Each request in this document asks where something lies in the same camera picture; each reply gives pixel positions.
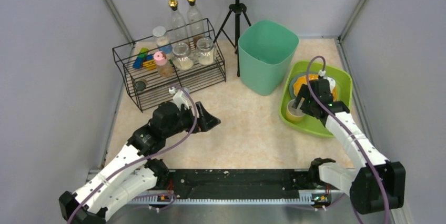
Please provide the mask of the cream yellow mug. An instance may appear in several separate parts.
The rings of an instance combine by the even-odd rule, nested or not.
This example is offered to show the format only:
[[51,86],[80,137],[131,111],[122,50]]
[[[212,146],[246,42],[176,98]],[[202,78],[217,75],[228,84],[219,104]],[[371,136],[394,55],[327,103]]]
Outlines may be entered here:
[[295,100],[291,100],[286,108],[286,113],[285,113],[285,119],[291,123],[299,123],[301,122],[305,115],[301,109],[300,109],[300,104],[297,108],[294,108],[293,105],[295,103]]

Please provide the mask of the yellow scalloped plate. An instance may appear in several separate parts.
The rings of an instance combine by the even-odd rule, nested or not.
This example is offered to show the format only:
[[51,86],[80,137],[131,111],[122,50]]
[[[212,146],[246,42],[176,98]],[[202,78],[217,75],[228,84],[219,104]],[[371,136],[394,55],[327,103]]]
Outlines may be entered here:
[[[333,78],[327,77],[327,76],[324,77],[324,79],[327,79],[329,81],[330,90],[333,95],[333,100],[337,101],[338,100],[338,90],[337,90],[336,81]],[[295,99],[297,97],[297,94],[298,94],[301,86],[303,84],[306,84],[306,82],[307,82],[307,79],[306,79],[305,74],[297,75],[292,79],[292,81],[290,82],[290,85],[289,85],[289,92],[290,92],[291,98]]]

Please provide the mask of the pink lid spice jar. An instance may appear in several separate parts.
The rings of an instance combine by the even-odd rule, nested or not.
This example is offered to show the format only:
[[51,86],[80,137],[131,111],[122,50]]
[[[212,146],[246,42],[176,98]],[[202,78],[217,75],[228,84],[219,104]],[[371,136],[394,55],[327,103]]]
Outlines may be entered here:
[[153,58],[161,77],[169,77],[173,74],[174,70],[164,52],[155,52]]

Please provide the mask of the black lid spice jar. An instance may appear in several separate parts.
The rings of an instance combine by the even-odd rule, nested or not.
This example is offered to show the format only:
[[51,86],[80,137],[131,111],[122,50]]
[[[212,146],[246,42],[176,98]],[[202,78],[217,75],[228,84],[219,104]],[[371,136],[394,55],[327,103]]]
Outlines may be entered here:
[[135,90],[136,92],[144,91],[147,87],[147,82],[144,79],[140,79],[135,81]]

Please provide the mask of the large clear glass jar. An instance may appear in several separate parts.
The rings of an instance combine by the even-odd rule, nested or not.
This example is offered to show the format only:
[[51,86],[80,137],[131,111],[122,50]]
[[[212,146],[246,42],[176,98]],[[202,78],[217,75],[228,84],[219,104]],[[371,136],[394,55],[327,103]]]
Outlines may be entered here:
[[173,63],[180,70],[191,69],[194,65],[191,57],[189,45],[186,43],[178,43],[173,46]]

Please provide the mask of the blue label jar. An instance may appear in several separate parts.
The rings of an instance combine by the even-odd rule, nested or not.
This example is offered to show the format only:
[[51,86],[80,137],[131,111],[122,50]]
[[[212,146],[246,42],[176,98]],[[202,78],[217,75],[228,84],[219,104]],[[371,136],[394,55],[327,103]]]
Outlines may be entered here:
[[168,59],[173,57],[173,47],[167,30],[163,26],[157,26],[153,29],[152,34],[155,38],[158,49],[163,52]]

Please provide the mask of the oil bottle gold cap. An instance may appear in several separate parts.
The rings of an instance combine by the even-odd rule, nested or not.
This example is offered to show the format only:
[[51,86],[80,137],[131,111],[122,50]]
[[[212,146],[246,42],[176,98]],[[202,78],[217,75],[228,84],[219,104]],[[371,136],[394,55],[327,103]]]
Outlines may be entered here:
[[196,5],[196,0],[187,0],[187,2],[189,4],[187,18],[190,23],[193,42],[196,45],[197,42],[204,37],[204,21],[201,11]]
[[175,41],[178,43],[186,43],[190,46],[189,34],[186,27],[186,22],[178,9],[177,0],[169,0],[169,7],[171,9],[170,22],[175,35]]

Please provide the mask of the grey-blue plate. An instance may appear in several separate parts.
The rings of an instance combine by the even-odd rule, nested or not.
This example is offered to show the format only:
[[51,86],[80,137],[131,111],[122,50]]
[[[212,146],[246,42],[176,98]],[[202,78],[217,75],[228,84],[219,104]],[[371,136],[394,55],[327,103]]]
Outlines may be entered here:
[[307,84],[306,73],[299,73],[294,77],[292,77],[288,86],[290,97],[292,99],[295,99],[301,86],[306,84]]

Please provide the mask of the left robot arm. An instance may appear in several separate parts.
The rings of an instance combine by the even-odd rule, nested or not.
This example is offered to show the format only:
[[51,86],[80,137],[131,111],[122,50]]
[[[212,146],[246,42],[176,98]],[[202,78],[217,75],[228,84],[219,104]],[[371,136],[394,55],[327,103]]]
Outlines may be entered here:
[[121,207],[140,193],[165,186],[168,168],[160,159],[146,159],[165,147],[166,139],[186,131],[207,132],[221,123],[196,102],[193,108],[173,102],[161,103],[152,118],[138,128],[121,151],[96,176],[75,192],[58,199],[67,223],[106,223]]

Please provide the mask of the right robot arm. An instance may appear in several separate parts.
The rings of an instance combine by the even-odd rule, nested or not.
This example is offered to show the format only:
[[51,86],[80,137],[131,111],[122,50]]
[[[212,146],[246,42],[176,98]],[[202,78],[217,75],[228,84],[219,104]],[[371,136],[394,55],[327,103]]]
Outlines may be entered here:
[[292,105],[319,120],[354,165],[349,170],[331,159],[317,159],[312,168],[317,169],[318,182],[340,189],[362,215],[403,207],[406,169],[376,149],[355,123],[349,107],[334,99],[332,82],[331,78],[318,78],[302,84]]

